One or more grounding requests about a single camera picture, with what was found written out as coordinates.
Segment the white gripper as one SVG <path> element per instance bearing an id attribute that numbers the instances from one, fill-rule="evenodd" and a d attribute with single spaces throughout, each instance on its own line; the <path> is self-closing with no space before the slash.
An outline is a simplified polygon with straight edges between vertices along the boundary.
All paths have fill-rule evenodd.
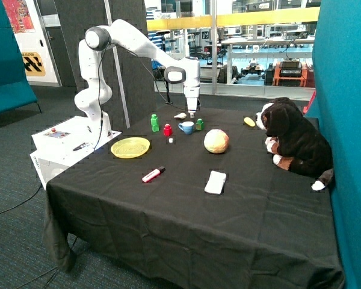
<path id="1" fill-rule="evenodd" d="M 196 111 L 199 107 L 200 87 L 184 87 L 184 94 L 187 100 L 187 110 L 190 118 L 196 117 Z"/>

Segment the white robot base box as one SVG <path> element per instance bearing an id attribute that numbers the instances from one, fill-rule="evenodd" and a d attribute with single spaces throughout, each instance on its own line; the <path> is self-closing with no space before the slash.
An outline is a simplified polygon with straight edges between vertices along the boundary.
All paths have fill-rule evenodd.
<path id="1" fill-rule="evenodd" d="M 120 135 L 102 132 L 95 137 L 87 117 L 75 116 L 32 135 L 36 150 L 30 154 L 42 186 Z"/>

